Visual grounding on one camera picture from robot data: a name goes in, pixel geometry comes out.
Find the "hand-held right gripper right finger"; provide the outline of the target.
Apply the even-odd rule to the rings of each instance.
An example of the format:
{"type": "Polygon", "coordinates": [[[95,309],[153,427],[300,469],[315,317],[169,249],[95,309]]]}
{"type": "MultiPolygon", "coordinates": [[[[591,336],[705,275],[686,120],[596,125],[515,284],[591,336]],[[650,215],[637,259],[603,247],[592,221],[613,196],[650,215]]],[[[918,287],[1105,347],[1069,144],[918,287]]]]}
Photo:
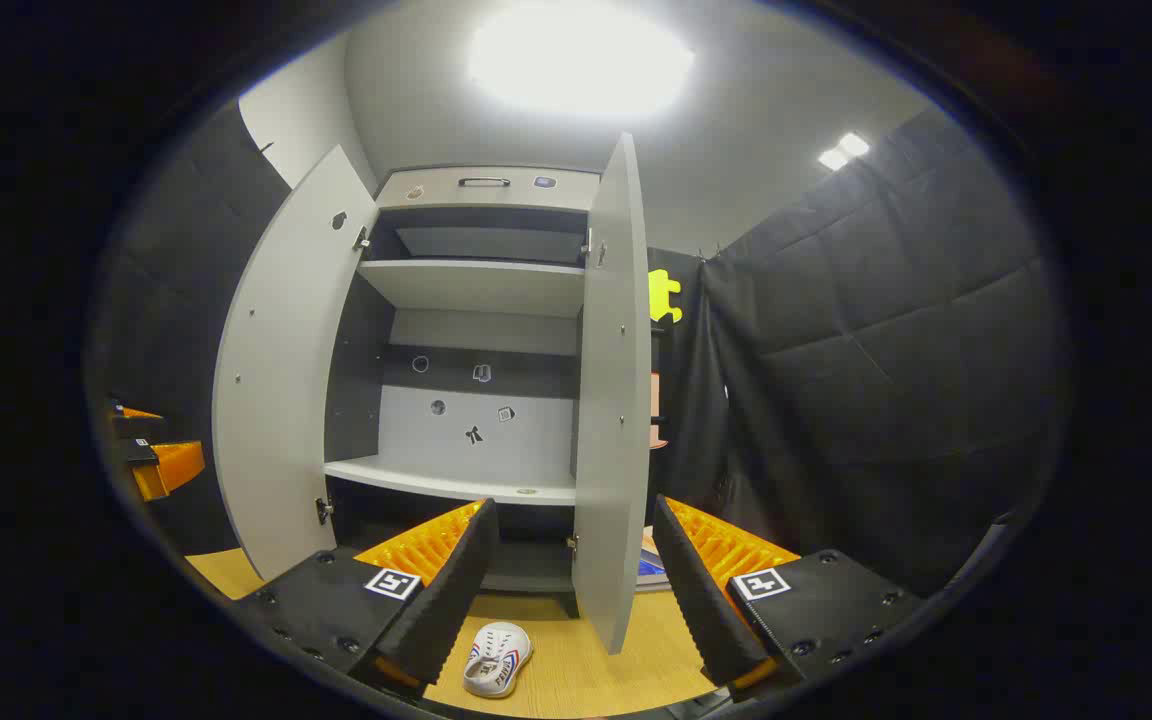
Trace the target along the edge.
{"type": "Polygon", "coordinates": [[[836,675],[922,609],[840,550],[799,555],[675,498],[655,498],[653,532],[703,675],[736,702],[836,675]]]}

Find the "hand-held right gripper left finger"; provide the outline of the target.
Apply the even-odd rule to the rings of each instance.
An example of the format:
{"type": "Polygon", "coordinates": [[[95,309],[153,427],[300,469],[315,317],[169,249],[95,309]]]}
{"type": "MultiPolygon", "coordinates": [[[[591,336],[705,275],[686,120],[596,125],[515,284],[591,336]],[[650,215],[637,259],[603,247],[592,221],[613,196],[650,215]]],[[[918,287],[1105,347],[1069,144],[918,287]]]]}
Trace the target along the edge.
{"type": "Polygon", "coordinates": [[[490,498],[444,511],[367,550],[311,553],[236,602],[289,653],[384,691],[438,682],[500,541],[490,498]]]}

